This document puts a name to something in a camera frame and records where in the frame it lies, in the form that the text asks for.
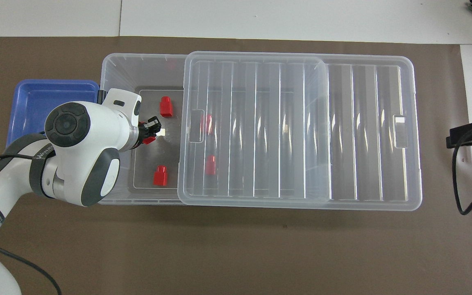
clear plastic bin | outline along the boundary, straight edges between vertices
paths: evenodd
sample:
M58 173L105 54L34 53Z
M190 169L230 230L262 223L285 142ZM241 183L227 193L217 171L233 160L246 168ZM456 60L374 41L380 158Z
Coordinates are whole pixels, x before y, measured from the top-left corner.
M181 138L124 153L118 183L101 203L180 204L179 194L187 204L216 206L411 211L420 205L414 70L407 58L193 52L112 54L103 62L101 88L140 93L142 116L157 112L154 103L165 91L179 96L182 84L185 118L162 120L164 137L179 127ZM152 187L165 159L174 159L169 186Z

brown table surface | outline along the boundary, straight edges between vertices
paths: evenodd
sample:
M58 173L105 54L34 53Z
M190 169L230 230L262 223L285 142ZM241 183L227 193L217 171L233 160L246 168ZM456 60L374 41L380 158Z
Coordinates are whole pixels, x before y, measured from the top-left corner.
M449 128L467 123L458 45L179 39L0 38L0 153L23 79L91 79L112 52L195 50L389 54L415 67L423 203L413 212L191 206L77 207L22 197L0 246L44 267L71 294L472 295L472 213L457 212ZM461 191L472 195L472 164ZM21 290L54 294L0 255Z

black cable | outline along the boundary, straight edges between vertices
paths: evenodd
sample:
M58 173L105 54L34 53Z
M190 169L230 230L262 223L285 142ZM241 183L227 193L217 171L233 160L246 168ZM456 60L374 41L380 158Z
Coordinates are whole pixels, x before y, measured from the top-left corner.
M456 156L458 155L458 150L460 149L461 145L470 136L472 136L472 129L467 131L463 136L460 137L460 139L458 140L458 142L455 145L455 149L453 151L453 160L451 162L451 168L453 170L453 190L455 192L456 207L458 208L458 211L460 212L461 215L467 215L467 213L471 212L471 210L472 210L472 201L467 206L467 208L465 210L462 209L461 204L460 204L460 198L458 196L458 184L456 182Z
M2 154L2 155L0 155L0 159L6 159L6 158L32 159L32 156L20 155L20 154ZM35 265L34 263L26 260L25 258L23 258L21 256L13 254L13 253L11 253L7 250L4 250L2 248L0 248L0 253L5 255L5 256L9 256L10 258L13 258L13 259L15 259L15 260L17 260L21 263L24 263L24 264L28 265L29 267L32 267L33 269L37 270L39 273L41 273L43 276L45 276L47 278L47 280L49 280L52 283L54 288L56 288L56 291L57 291L58 295L61 295L61 288L59 287L56 280L54 280L54 278L51 275L49 275L45 270L43 270L41 267Z

